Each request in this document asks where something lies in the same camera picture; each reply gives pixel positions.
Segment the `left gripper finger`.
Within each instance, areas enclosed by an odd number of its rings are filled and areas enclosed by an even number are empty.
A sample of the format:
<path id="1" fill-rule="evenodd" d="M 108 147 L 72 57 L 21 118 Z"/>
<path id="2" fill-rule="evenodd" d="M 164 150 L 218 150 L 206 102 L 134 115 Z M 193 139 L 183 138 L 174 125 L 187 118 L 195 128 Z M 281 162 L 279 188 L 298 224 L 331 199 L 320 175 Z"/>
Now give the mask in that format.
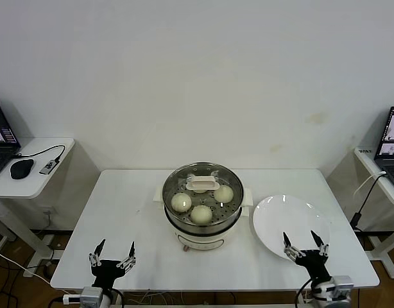
<path id="1" fill-rule="evenodd" d="M 106 239 L 103 239 L 97 247 L 94 249 L 93 253 L 89 253 L 89 261 L 92 267 L 101 266 L 100 254 L 103 250 Z"/>
<path id="2" fill-rule="evenodd" d="M 119 262 L 116 267 L 121 269 L 132 269 L 136 264 L 135 258 L 135 242 L 132 242 L 128 256 Z"/>

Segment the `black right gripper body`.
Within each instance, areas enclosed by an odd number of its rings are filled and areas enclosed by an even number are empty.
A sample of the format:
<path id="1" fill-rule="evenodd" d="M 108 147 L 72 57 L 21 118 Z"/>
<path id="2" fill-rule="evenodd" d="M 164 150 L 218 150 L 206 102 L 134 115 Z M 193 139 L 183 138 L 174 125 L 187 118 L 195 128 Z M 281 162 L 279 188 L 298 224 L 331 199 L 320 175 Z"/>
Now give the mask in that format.
<path id="1" fill-rule="evenodd" d="M 328 257 L 321 255 L 319 250 L 302 250 L 295 263 L 307 270 L 312 284 L 320 284 L 332 278 L 325 267 L 327 259 Z"/>

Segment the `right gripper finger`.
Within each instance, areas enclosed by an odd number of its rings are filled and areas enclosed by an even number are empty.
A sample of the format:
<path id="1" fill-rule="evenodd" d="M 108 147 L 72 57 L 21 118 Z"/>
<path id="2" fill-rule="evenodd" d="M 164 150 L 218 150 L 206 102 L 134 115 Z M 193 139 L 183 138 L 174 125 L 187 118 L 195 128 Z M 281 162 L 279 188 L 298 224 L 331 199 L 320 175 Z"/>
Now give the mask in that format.
<path id="1" fill-rule="evenodd" d="M 328 257 L 329 256 L 329 245 L 325 244 L 322 240 L 322 238 L 313 230 L 311 231 L 311 235 L 314 239 L 314 242 L 316 243 L 318 249 L 317 250 L 311 250 L 311 255 L 313 257 Z"/>
<path id="2" fill-rule="evenodd" d="M 284 253 L 292 260 L 296 261 L 299 258 L 305 257 L 305 253 L 291 244 L 287 234 L 283 233 Z"/>

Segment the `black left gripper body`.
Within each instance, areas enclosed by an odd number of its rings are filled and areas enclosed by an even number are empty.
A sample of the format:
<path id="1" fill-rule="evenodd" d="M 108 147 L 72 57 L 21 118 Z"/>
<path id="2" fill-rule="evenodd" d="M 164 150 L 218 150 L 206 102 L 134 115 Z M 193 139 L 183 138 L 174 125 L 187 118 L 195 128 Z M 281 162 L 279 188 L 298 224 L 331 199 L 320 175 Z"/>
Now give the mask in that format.
<path id="1" fill-rule="evenodd" d="M 125 276 L 125 270 L 117 267 L 119 261 L 102 260 L 100 263 L 100 266 L 91 267 L 91 273 L 95 277 L 92 287 L 113 288 L 116 279 Z"/>

